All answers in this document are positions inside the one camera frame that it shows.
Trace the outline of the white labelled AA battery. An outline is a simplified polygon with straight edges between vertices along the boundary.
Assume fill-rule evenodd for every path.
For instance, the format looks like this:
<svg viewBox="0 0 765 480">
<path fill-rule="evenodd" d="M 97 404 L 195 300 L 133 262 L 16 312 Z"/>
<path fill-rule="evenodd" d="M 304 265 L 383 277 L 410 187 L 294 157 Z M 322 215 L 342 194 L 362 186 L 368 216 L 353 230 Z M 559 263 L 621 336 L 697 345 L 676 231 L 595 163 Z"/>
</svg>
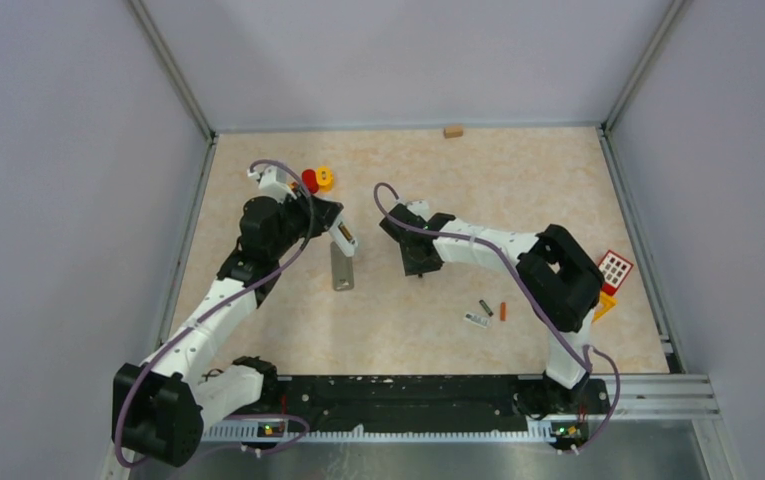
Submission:
<svg viewBox="0 0 765 480">
<path fill-rule="evenodd" d="M 464 315 L 464 320 L 468 321 L 474 325 L 477 325 L 481 328 L 488 328 L 491 325 L 491 318 L 490 317 L 484 317 L 478 314 L 474 313 L 466 313 Z"/>
</svg>

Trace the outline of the white remote control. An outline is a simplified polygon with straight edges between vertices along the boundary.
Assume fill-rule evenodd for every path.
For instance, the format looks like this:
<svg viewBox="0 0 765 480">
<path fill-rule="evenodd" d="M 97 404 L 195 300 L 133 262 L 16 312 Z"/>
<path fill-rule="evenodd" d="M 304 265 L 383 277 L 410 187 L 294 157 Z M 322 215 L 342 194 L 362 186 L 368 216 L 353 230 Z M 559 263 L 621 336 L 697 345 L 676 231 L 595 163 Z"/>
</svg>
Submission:
<svg viewBox="0 0 765 480">
<path fill-rule="evenodd" d="M 345 257 L 352 258 L 355 256 L 358 240 L 347 225 L 343 214 L 339 214 L 335 218 L 332 225 L 328 228 L 328 233 Z"/>
</svg>

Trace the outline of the dark green AA battery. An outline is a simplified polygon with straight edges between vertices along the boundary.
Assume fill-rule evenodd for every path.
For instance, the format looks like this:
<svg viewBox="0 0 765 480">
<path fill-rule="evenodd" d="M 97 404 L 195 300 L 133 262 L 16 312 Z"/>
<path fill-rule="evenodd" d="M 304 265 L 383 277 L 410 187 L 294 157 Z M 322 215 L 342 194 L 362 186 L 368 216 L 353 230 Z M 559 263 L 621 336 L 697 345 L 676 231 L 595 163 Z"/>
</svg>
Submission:
<svg viewBox="0 0 765 480">
<path fill-rule="evenodd" d="M 494 315 L 494 312 L 492 311 L 492 309 L 489 307 L 488 303 L 485 300 L 480 299 L 478 303 L 488 317 L 492 317 Z"/>
</svg>

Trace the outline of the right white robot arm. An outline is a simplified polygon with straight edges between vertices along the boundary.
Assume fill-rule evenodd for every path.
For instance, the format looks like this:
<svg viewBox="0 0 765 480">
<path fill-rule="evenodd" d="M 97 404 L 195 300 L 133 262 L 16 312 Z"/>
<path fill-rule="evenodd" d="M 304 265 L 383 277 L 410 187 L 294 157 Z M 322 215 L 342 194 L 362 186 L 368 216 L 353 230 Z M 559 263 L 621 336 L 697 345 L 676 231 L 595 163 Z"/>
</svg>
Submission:
<svg viewBox="0 0 765 480">
<path fill-rule="evenodd" d="M 547 404 L 570 412 L 585 397 L 588 343 L 604 276 L 570 232 L 556 224 L 537 233 L 474 225 L 446 213 L 426 219 L 415 204 L 396 204 L 379 226 L 400 245 L 408 275 L 461 263 L 508 273 L 550 331 L 544 375 Z"/>
</svg>

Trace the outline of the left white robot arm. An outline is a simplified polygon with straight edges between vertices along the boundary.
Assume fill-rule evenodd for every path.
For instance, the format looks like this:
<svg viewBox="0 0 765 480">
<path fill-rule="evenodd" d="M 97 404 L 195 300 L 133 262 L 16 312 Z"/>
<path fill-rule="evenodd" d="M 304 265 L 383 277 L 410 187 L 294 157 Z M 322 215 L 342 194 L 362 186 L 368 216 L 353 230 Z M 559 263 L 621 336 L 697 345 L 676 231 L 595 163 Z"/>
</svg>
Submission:
<svg viewBox="0 0 765 480">
<path fill-rule="evenodd" d="M 200 305 L 158 350 L 114 376 L 112 441 L 122 467 L 148 459 L 182 466 L 203 434 L 236 410 L 248 406 L 261 414 L 275 407 L 278 386 L 252 366 L 231 365 L 214 380 L 201 377 L 312 239 L 328 234 L 354 255 L 357 239 L 343 211 L 337 201 L 303 193 L 244 204 L 235 247 Z"/>
</svg>

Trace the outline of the grey remote battery cover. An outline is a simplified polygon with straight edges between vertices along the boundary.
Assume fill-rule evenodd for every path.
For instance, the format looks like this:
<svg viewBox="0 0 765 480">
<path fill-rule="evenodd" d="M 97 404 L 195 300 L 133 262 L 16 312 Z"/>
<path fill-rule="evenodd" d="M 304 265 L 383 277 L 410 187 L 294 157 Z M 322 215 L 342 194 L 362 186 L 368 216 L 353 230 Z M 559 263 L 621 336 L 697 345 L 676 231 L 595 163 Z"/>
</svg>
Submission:
<svg viewBox="0 0 765 480">
<path fill-rule="evenodd" d="M 352 290 L 355 287 L 353 259 L 346 256 L 335 242 L 330 244 L 330 258 L 333 290 Z"/>
</svg>

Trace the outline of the yellow round toy brick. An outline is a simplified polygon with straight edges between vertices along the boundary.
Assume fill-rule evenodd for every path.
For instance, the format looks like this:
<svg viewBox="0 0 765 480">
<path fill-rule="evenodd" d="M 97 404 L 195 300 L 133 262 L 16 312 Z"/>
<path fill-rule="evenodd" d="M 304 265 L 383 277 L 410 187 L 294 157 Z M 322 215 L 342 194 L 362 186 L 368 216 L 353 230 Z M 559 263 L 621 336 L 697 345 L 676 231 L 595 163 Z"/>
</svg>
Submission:
<svg viewBox="0 0 765 480">
<path fill-rule="evenodd" d="M 318 167 L 315 170 L 316 182 L 320 192 L 330 192 L 335 185 L 333 171 L 327 166 Z"/>
</svg>

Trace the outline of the red toy cylinder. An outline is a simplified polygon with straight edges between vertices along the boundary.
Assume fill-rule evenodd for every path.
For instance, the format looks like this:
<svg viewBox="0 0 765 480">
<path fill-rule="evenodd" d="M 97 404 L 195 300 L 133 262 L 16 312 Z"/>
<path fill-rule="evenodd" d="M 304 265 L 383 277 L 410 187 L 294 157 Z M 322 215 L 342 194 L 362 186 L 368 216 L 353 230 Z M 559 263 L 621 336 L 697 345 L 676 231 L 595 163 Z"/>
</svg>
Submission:
<svg viewBox="0 0 765 480">
<path fill-rule="evenodd" d="M 319 191 L 319 184 L 317 180 L 317 172 L 315 169 L 305 169 L 301 173 L 301 180 L 303 185 L 312 194 L 316 194 Z"/>
</svg>

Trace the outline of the small wooden block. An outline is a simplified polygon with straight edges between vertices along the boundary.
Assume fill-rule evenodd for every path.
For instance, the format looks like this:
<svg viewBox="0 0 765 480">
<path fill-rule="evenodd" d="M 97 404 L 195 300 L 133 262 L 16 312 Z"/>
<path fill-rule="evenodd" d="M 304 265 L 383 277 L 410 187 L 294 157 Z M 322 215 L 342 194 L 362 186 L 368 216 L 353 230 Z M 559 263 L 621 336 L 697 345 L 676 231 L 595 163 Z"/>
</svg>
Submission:
<svg viewBox="0 0 765 480">
<path fill-rule="evenodd" d="M 449 125 L 443 128 L 442 134 L 445 139 L 461 138 L 464 135 L 464 127 L 462 125 Z"/>
</svg>

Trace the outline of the yellow toy piece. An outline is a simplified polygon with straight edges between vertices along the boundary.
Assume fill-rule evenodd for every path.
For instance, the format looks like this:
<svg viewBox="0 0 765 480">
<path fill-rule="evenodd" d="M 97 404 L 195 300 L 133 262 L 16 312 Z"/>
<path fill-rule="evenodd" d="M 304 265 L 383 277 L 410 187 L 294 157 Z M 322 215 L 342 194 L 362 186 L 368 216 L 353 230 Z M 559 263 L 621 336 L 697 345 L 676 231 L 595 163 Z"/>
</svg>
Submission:
<svg viewBox="0 0 765 480">
<path fill-rule="evenodd" d="M 608 314 L 617 304 L 618 304 L 617 300 L 612 295 L 607 294 L 605 291 L 600 291 L 598 304 L 595 308 L 592 322 L 593 323 L 598 322 L 603 316 Z"/>
</svg>

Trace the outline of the red white toy panel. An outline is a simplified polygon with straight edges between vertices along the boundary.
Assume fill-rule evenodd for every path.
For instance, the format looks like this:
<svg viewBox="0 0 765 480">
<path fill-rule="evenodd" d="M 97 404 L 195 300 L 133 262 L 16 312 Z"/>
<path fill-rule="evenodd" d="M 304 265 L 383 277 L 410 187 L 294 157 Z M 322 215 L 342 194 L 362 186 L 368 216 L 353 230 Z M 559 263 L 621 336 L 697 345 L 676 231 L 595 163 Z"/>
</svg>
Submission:
<svg viewBox="0 0 765 480">
<path fill-rule="evenodd" d="M 634 263 L 615 251 L 608 250 L 601 258 L 598 268 L 604 277 L 602 291 L 615 296 L 632 272 Z"/>
</svg>

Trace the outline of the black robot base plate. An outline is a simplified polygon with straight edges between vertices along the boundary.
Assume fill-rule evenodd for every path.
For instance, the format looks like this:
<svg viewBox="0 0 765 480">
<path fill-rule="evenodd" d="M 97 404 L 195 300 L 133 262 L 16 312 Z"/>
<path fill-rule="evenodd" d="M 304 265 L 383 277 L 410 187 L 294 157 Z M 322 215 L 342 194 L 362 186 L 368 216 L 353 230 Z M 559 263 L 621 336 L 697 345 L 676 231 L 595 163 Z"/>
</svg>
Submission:
<svg viewBox="0 0 765 480">
<path fill-rule="evenodd" d="M 241 414 L 289 414 L 312 432 L 463 434 L 523 432 L 552 415 L 609 410 L 602 380 L 572 390 L 540 375 L 292 376 L 266 381 Z"/>
</svg>

